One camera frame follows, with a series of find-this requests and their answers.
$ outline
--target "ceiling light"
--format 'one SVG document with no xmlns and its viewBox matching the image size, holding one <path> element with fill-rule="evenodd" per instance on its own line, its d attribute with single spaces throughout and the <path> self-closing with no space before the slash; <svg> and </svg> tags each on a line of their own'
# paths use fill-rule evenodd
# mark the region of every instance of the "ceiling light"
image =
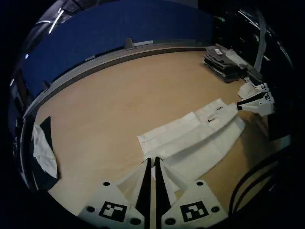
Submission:
<svg viewBox="0 0 305 229">
<path fill-rule="evenodd" d="M 12 86 L 12 84 L 13 84 L 14 80 L 15 80 L 15 79 L 12 79 L 12 81 L 11 81 L 11 83 L 10 83 L 10 87 Z"/>
<path fill-rule="evenodd" d="M 55 24 L 57 23 L 58 19 L 59 19 L 60 16 L 63 14 L 63 12 L 64 12 L 63 10 L 60 11 L 59 15 L 57 16 L 57 18 L 56 18 L 55 21 L 53 22 L 53 24 L 52 24 L 52 26 L 51 26 L 51 28 L 50 28 L 50 30 L 49 30 L 49 34 L 52 32 L 52 30 L 53 30 Z"/>
</svg>

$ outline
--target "wooden table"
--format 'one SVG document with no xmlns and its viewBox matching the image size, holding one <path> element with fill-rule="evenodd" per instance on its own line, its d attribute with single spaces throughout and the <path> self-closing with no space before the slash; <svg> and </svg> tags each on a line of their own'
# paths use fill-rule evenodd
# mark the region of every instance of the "wooden table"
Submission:
<svg viewBox="0 0 305 229">
<path fill-rule="evenodd" d="M 244 81 L 219 80 L 203 66 L 204 54 L 177 52 L 124 62 L 77 81 L 42 105 L 36 123 L 51 116 L 62 175 L 49 193 L 78 215 L 102 180 L 116 181 L 143 161 L 138 135 L 217 98 L 227 104 L 239 101 L 237 92 Z M 246 124 L 242 135 L 202 177 L 226 210 L 240 178 L 274 151 L 255 115 L 240 111 L 239 116 Z"/>
</svg>

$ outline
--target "stack of folded clothes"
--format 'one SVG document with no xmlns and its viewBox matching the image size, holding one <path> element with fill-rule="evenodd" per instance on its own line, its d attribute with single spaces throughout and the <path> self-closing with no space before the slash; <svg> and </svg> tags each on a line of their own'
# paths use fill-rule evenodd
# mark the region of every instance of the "stack of folded clothes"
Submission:
<svg viewBox="0 0 305 229">
<path fill-rule="evenodd" d="M 244 75 L 245 70 L 230 60 L 220 49 L 207 50 L 204 62 L 207 67 L 226 83 L 237 81 Z"/>
</svg>

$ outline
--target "white cloth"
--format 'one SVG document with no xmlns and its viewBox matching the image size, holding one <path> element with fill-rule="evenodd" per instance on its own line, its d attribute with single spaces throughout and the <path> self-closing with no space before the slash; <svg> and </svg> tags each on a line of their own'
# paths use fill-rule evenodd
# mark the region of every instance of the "white cloth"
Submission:
<svg viewBox="0 0 305 229">
<path fill-rule="evenodd" d="M 144 158 L 159 156 L 186 178 L 196 180 L 219 163 L 240 136 L 244 122 L 237 112 L 234 103 L 226 105 L 217 99 L 138 136 Z"/>
<path fill-rule="evenodd" d="M 238 91 L 238 96 L 242 99 L 248 98 L 250 96 L 255 95 L 258 92 L 252 84 L 251 81 L 246 82 L 244 85 L 242 85 Z"/>
<path fill-rule="evenodd" d="M 224 50 L 225 55 L 234 63 L 236 63 L 241 69 L 247 67 L 248 63 L 244 61 L 235 51 L 230 49 L 229 51 Z"/>
<path fill-rule="evenodd" d="M 34 124 L 34 153 L 33 157 L 36 158 L 41 168 L 50 174 L 52 177 L 57 178 L 57 163 L 55 155 L 49 146 L 45 133 L 40 126 Z"/>
</svg>

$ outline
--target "blue fabric panel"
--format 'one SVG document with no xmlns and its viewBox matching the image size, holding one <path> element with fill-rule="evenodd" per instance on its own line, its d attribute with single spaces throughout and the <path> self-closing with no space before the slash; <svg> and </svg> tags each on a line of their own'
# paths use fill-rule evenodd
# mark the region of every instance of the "blue fabric panel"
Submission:
<svg viewBox="0 0 305 229">
<path fill-rule="evenodd" d="M 210 14 L 168 1 L 121 0 L 83 11 L 46 36 L 22 70 L 32 95 L 84 59 L 133 42 L 212 37 Z"/>
</svg>

